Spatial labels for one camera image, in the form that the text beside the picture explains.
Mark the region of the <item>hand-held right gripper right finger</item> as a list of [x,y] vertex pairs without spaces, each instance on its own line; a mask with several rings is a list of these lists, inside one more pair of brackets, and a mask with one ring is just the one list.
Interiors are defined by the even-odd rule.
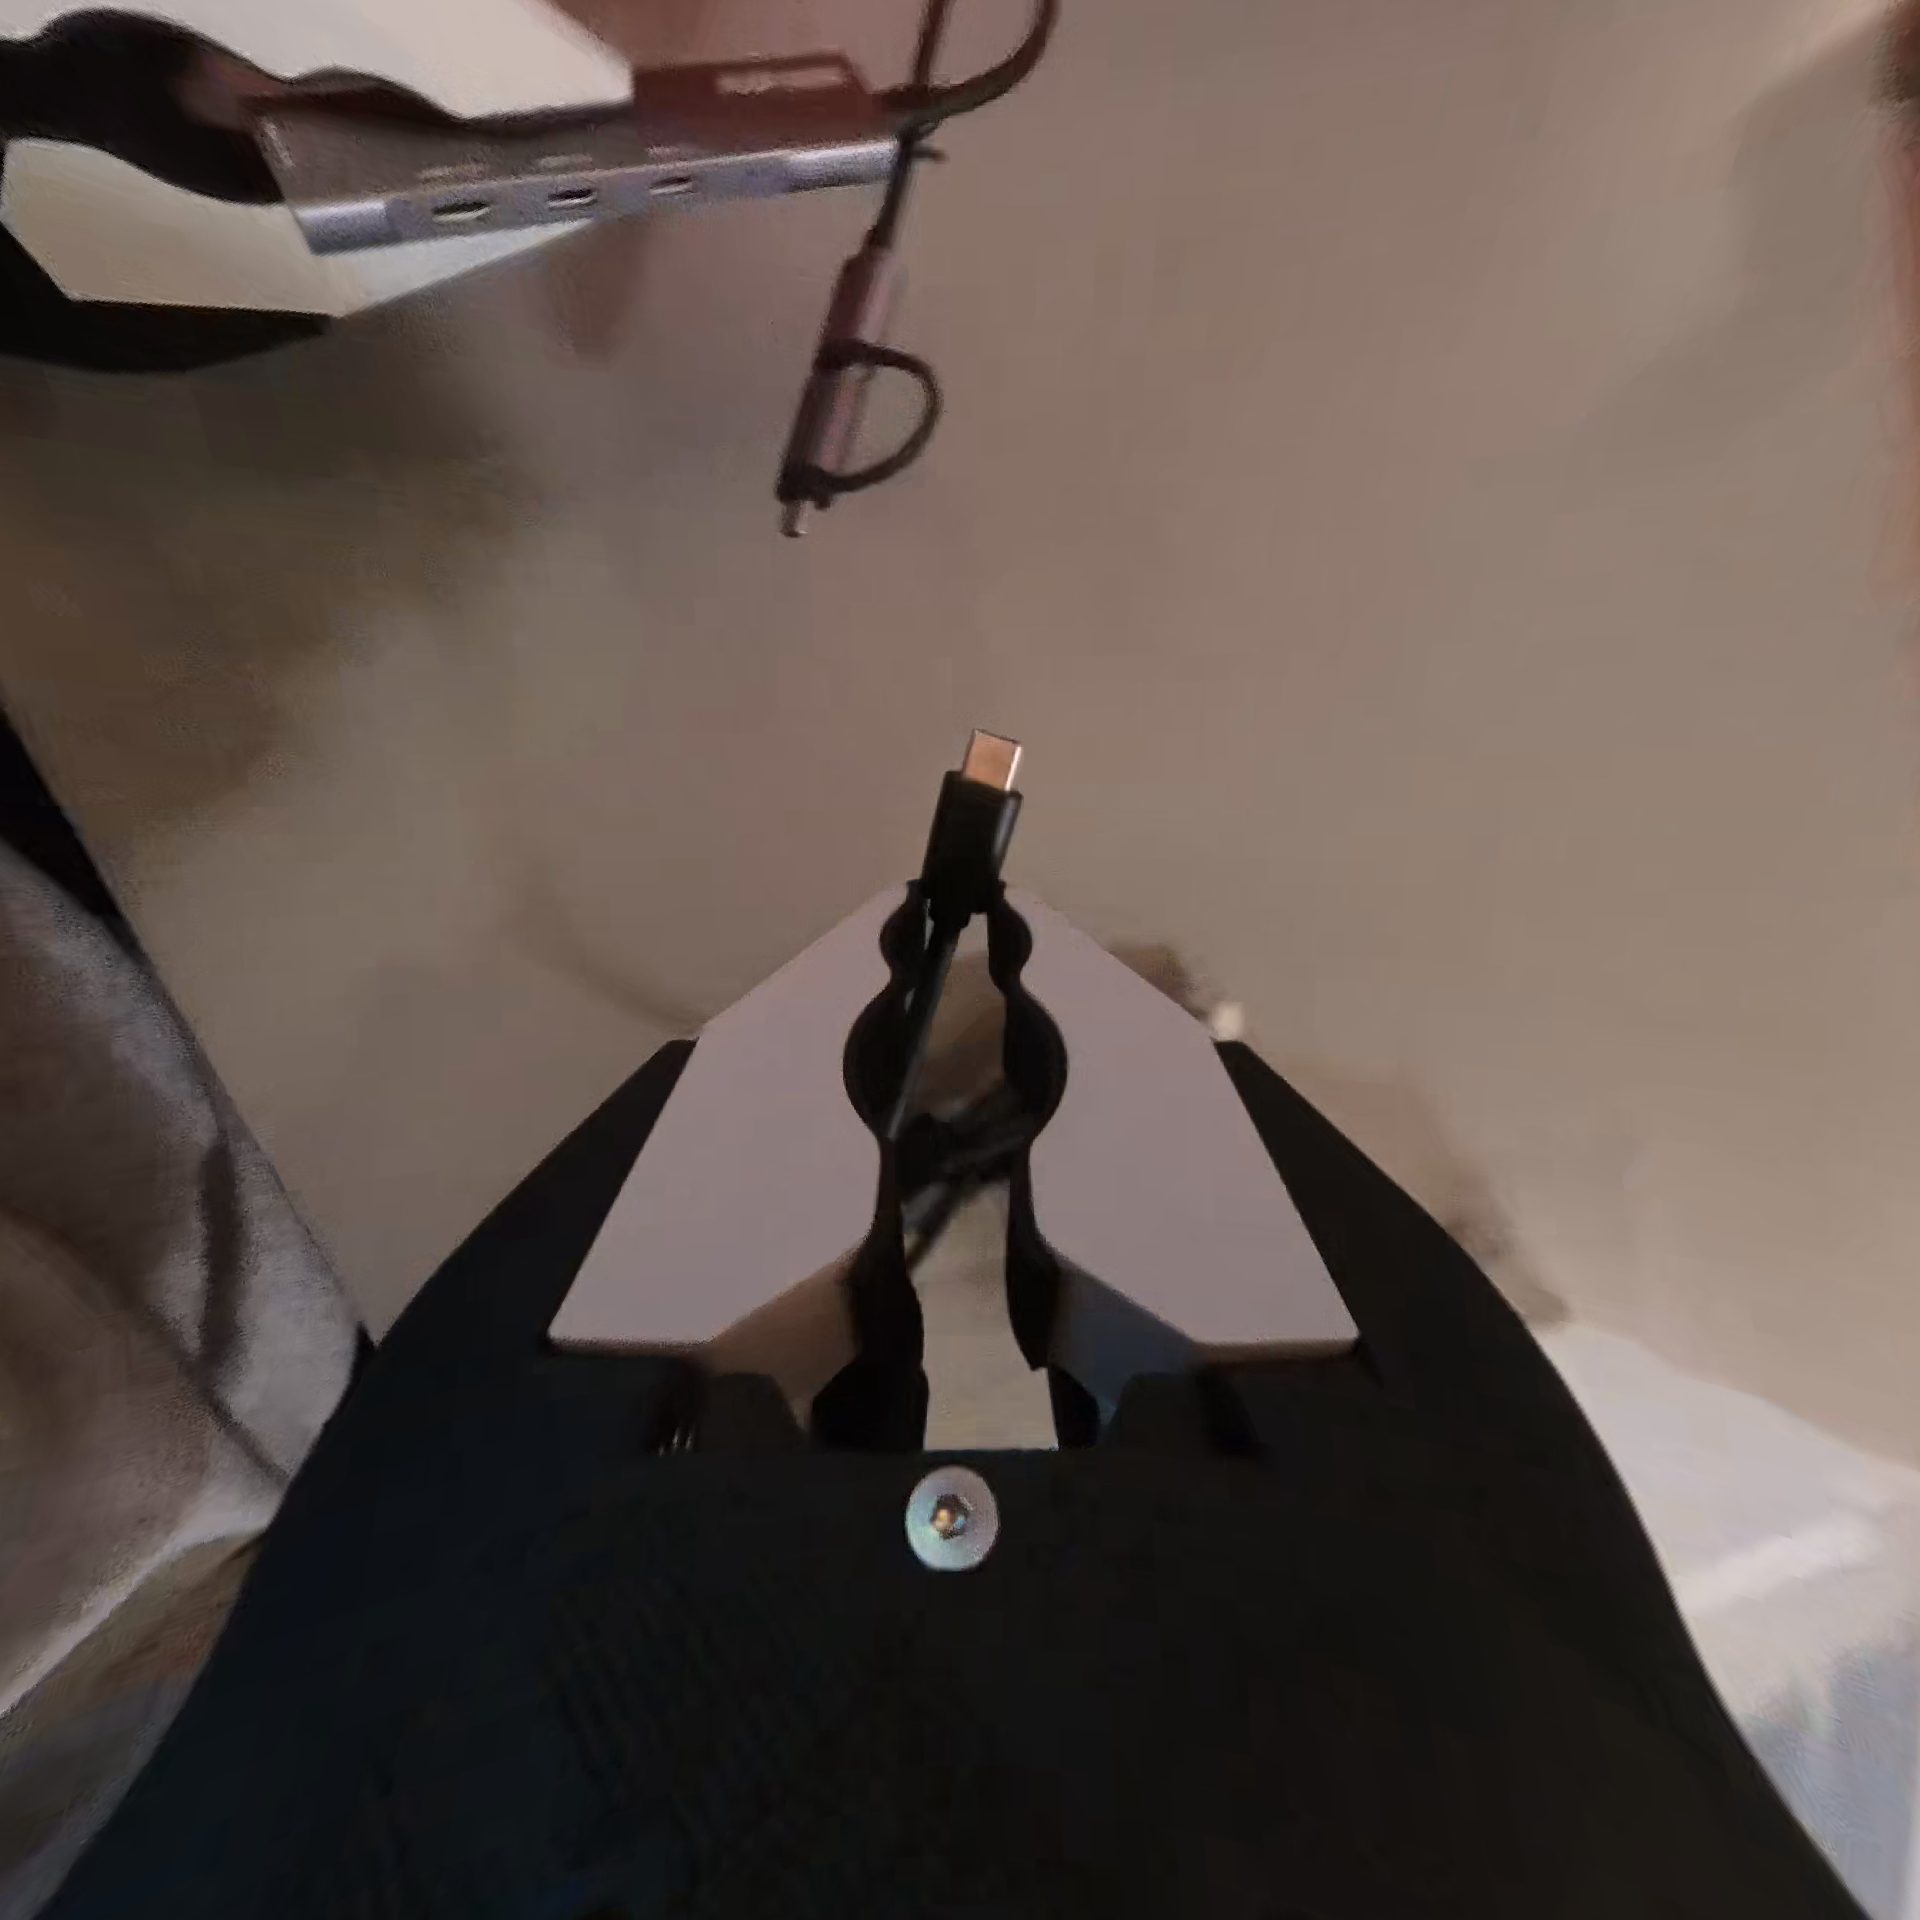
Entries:
[[1352,1358],[1205,1019],[1031,894],[991,913],[988,963],[1021,1128],[1004,1297],[1059,1445],[1092,1445],[1138,1378]]

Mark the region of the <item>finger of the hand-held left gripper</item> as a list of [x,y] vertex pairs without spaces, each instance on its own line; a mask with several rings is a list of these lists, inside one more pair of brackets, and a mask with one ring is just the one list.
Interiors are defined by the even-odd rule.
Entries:
[[546,3],[5,3],[2,37],[83,14],[155,20],[275,80],[388,83],[464,118],[634,96],[634,64]]
[[47,139],[8,147],[2,214],[56,289],[84,305],[346,321],[504,258],[500,236],[316,256],[289,205],[209,198]]

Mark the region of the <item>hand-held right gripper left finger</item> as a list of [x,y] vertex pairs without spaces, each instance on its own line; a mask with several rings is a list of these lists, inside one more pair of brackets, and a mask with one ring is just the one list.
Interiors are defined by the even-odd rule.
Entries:
[[555,1353],[763,1378],[829,1448],[923,1450],[896,1148],[858,1053],[887,1046],[919,954],[919,906],[887,888],[699,1030],[549,1321]]

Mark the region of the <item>grey usb hub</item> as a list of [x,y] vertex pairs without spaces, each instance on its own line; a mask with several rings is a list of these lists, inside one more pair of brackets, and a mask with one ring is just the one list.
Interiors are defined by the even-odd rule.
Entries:
[[796,56],[642,69],[627,104],[472,122],[333,90],[265,104],[252,131],[312,251],[340,256],[871,185],[901,117],[843,56]]

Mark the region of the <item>black hub cable grey plug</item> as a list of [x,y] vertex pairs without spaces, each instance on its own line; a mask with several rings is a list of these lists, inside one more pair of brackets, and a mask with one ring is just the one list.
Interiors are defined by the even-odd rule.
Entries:
[[[843,261],[824,314],[821,337],[787,434],[776,501],[780,533],[804,538],[809,523],[839,501],[879,490],[906,474],[928,449],[945,413],[943,382],[923,357],[887,340],[896,305],[898,233],[915,174],[945,161],[937,133],[1018,90],[1040,64],[1059,26],[1059,3],[1036,3],[1010,56],[970,77],[945,83],[939,56],[953,3],[927,3],[903,84],[882,93],[893,122],[893,156],[871,227]],[[852,466],[863,416],[879,378],[903,378],[919,393],[919,416],[885,456]]]

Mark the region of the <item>grey cloth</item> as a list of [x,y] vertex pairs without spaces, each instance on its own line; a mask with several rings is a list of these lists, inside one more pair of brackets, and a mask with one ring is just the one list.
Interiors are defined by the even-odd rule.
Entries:
[[5,850],[5,1915],[177,1717],[362,1331],[153,974]]

